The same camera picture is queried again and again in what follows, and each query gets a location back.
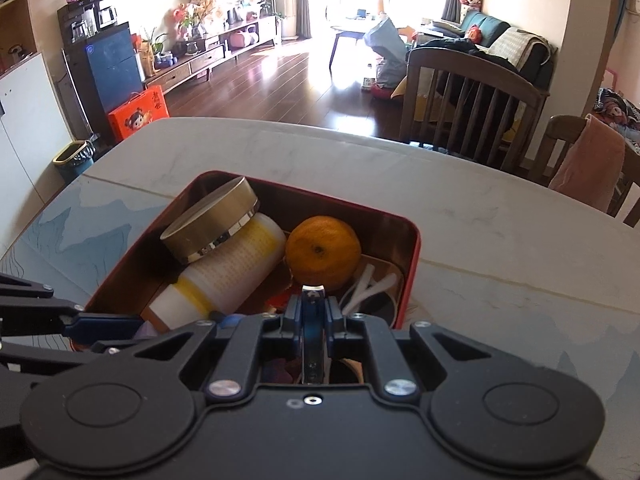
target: pink cloth on chair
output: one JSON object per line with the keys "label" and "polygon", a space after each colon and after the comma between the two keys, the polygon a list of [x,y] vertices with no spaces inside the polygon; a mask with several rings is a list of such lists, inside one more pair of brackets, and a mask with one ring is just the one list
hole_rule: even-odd
{"label": "pink cloth on chair", "polygon": [[592,115],[549,189],[606,212],[625,161],[625,139]]}

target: orange paper bag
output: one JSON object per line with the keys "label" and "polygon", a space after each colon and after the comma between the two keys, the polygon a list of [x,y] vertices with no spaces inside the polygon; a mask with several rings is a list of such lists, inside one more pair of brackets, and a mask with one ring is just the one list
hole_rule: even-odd
{"label": "orange paper bag", "polygon": [[132,136],[142,126],[169,116],[162,88],[150,86],[140,94],[135,94],[123,105],[109,114],[109,123],[116,140],[120,142]]}

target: marble tabletop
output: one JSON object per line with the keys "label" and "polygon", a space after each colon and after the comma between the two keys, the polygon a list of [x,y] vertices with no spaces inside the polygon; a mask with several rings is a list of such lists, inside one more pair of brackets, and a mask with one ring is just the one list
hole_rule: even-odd
{"label": "marble tabletop", "polygon": [[[209,170],[412,220],[422,249],[406,322],[429,319],[577,376],[607,409],[591,465],[607,479],[640,475],[640,233],[499,171],[295,124],[162,120],[68,186],[0,270],[85,303],[153,218]],[[65,344],[52,336],[24,342]]]}

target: table leg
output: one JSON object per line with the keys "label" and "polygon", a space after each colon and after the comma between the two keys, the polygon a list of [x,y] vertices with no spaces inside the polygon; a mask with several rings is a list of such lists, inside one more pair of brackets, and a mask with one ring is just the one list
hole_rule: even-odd
{"label": "table leg", "polygon": [[334,49],[331,51],[331,57],[329,59],[329,72],[331,72],[331,65],[334,63],[335,49],[338,48],[338,40],[340,39],[341,35],[342,34],[340,32],[335,35]]}

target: round gold jar lid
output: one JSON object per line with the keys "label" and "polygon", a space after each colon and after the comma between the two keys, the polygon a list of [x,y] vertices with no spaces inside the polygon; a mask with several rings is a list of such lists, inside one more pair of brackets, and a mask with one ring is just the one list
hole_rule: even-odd
{"label": "round gold jar lid", "polygon": [[258,209],[244,176],[220,186],[182,213],[160,239],[181,263],[190,264],[229,240]]}

